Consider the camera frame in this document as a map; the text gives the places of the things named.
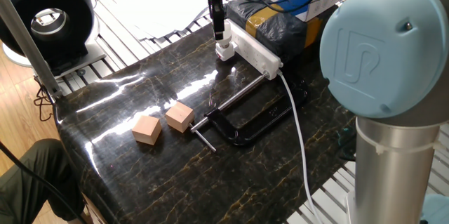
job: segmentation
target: wooden floor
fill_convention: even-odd
[[[39,120],[39,108],[33,103],[38,90],[31,68],[12,63],[0,48],[0,141],[16,157],[21,157],[37,140],[59,139],[53,118],[46,122]],[[52,112],[50,106],[44,106],[42,110],[43,117]],[[0,175],[12,165],[0,152]],[[67,222],[56,217],[46,202],[34,223]]]

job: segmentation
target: robot logo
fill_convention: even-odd
[[[341,29],[335,62],[335,78],[347,84],[367,84],[380,63],[384,42],[357,32]]]

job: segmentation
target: metal grate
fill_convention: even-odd
[[[436,150],[430,173],[427,194],[440,194],[449,197],[449,124],[441,127],[438,139],[445,149]],[[313,195],[315,206],[321,212],[324,223],[347,224],[346,196],[354,190],[356,164],[347,162],[332,178],[329,178]],[[309,203],[304,203],[287,219],[288,224],[316,223]]]
[[[142,39],[135,27],[123,24],[113,14],[113,8],[123,0],[94,0],[95,15],[100,22],[100,35],[95,40],[106,53],[106,58],[58,79],[63,95],[68,95],[98,79],[143,60],[155,52],[179,41],[211,22],[208,11],[185,30],[160,39]]]

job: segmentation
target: white cable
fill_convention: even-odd
[[[288,87],[286,78],[283,77],[282,72],[280,70],[278,71],[278,75],[282,78],[282,82],[286,86],[288,96],[290,97],[290,101],[292,103],[292,108],[293,108],[293,115],[295,117],[297,134],[300,137],[301,155],[302,155],[302,172],[304,174],[304,188],[306,190],[307,199],[309,200],[310,207],[311,207],[312,211],[314,212],[314,215],[315,215],[316,220],[318,221],[318,224],[323,224],[323,221],[321,221],[320,216],[316,212],[314,202],[312,201],[311,195],[310,195],[309,182],[307,180],[306,152],[304,150],[304,140],[302,139],[300,122],[297,119],[295,100],[293,99],[292,93],[290,92],[290,88]]]

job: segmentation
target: yellow tape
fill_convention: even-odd
[[[273,4],[272,6],[278,10],[282,10],[282,8],[276,4]],[[277,13],[278,12],[268,7],[263,8],[262,10],[254,13],[253,16],[249,17],[249,19],[246,21],[245,30],[255,38],[258,27],[269,18],[275,16]]]
[[[321,24],[323,24],[323,20],[320,20],[318,17],[315,17],[307,22],[306,43],[304,45],[304,48],[312,45],[315,42],[316,37],[320,32]]]

